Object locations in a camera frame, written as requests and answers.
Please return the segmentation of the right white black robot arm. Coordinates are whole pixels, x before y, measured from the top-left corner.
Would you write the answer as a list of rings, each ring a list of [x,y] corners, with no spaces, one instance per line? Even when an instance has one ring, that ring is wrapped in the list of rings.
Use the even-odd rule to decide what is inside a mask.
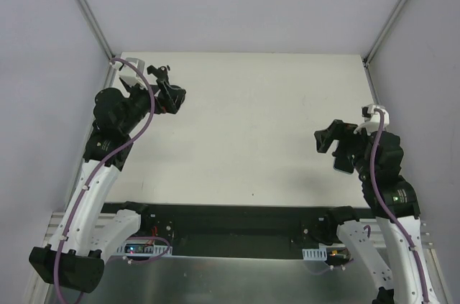
[[[361,125],[335,119],[314,137],[319,153],[337,143],[332,154],[335,170],[357,173],[388,259],[380,256],[357,210],[350,206],[328,209],[322,220],[307,227],[310,237],[320,244],[345,246],[373,282],[373,303],[437,303],[423,254],[418,198],[400,173],[404,156],[400,137],[385,131],[384,121],[374,119]]]

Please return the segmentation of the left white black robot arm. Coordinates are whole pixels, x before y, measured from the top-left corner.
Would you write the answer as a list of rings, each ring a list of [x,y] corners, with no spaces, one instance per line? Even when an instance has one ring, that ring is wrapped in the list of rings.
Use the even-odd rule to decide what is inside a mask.
[[[136,204],[128,204],[102,230],[96,230],[106,197],[134,142],[155,114],[176,114],[185,100],[185,89],[170,83],[169,66],[140,69],[139,63],[136,59],[113,59],[127,93],[109,87],[96,94],[93,130],[75,192],[48,243],[34,247],[29,254],[29,263],[40,278],[56,289],[93,292],[121,243],[132,235],[143,239],[152,230],[151,220]]]

